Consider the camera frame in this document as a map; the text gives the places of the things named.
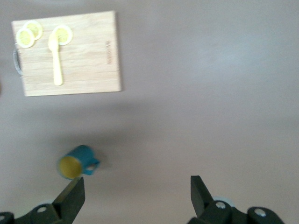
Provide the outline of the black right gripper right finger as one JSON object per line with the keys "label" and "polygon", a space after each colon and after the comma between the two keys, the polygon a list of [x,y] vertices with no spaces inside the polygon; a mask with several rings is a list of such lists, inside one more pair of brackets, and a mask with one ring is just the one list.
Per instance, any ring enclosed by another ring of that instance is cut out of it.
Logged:
{"label": "black right gripper right finger", "polygon": [[272,210],[250,207],[246,213],[223,200],[213,199],[202,178],[193,175],[191,202],[196,213],[188,224],[285,224]]}

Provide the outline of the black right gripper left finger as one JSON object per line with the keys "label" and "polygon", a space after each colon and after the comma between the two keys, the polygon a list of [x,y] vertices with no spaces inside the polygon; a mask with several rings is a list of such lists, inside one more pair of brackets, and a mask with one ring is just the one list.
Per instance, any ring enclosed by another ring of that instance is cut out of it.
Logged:
{"label": "black right gripper left finger", "polygon": [[72,224],[84,202],[84,178],[77,177],[52,203],[38,205],[22,217],[15,218],[11,212],[0,212],[0,224]]}

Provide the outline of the teal mug yellow inside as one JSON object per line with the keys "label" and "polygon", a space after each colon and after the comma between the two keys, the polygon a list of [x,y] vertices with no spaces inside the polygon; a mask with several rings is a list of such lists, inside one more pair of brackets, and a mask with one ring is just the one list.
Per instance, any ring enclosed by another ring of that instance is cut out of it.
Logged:
{"label": "teal mug yellow inside", "polygon": [[63,178],[72,180],[81,175],[93,175],[99,165],[93,150],[80,145],[58,160],[57,170]]}

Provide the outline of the brown table cover mat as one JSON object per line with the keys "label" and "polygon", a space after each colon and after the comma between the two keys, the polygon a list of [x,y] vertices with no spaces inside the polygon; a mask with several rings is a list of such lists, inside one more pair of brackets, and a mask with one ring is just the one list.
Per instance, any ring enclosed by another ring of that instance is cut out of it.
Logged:
{"label": "brown table cover mat", "polygon": [[[25,97],[11,22],[114,10],[123,90]],[[0,0],[0,211],[22,216],[85,176],[74,224],[186,224],[190,177],[299,224],[299,0]]]}

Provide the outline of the yellow plastic fork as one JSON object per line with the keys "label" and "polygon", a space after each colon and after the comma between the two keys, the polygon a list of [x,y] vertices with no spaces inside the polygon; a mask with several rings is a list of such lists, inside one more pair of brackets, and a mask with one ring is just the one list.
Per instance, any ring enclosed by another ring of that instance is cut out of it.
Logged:
{"label": "yellow plastic fork", "polygon": [[59,43],[56,33],[53,31],[49,36],[48,47],[52,52],[53,58],[53,80],[54,85],[61,86],[63,84],[63,77],[59,58]]}

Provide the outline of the wooden cutting board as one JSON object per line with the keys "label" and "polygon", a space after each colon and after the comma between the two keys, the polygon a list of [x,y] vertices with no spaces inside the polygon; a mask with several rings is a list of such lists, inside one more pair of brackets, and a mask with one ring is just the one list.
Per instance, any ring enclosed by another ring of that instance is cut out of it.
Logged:
{"label": "wooden cutting board", "polygon": [[[15,44],[24,94],[66,95],[121,90],[115,11],[37,19],[43,34],[32,47]],[[59,48],[63,84],[53,77],[49,36],[59,25],[68,26],[73,38]]]}

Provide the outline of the lemon slice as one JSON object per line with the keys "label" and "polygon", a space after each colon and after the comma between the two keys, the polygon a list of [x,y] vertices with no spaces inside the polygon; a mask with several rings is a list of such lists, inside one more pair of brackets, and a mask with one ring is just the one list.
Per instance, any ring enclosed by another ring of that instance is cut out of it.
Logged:
{"label": "lemon slice", "polygon": [[53,33],[56,35],[60,46],[67,45],[72,41],[73,32],[67,25],[59,25],[55,27]]}
{"label": "lemon slice", "polygon": [[34,40],[38,40],[43,35],[43,27],[38,21],[27,21],[23,27],[29,29],[32,32]]}
{"label": "lemon slice", "polygon": [[16,41],[22,48],[30,48],[34,45],[35,36],[28,28],[21,28],[16,34]]}

